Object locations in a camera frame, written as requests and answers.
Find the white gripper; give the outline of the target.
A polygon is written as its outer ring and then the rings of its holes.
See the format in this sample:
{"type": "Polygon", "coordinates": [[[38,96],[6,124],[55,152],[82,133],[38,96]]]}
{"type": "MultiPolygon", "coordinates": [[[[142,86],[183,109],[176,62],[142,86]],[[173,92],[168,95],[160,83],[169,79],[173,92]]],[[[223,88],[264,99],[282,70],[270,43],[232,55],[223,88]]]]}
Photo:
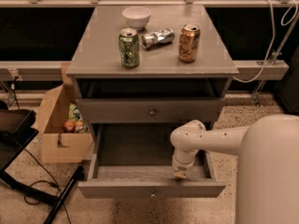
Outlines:
{"type": "Polygon", "coordinates": [[[195,161],[195,156],[198,153],[197,149],[191,151],[183,151],[178,148],[174,150],[172,156],[172,166],[174,168],[175,178],[185,179],[187,172],[189,172],[195,161]]]}

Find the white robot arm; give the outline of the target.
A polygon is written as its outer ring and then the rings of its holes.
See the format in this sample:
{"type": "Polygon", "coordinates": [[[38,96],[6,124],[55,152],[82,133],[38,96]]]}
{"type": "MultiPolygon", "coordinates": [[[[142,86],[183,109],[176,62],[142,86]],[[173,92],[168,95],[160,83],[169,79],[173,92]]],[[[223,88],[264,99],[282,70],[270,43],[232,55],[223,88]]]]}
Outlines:
{"type": "Polygon", "coordinates": [[[208,131],[199,120],[176,128],[175,176],[199,150],[236,155],[235,224],[299,224],[299,117],[271,115],[250,126],[208,131]]]}

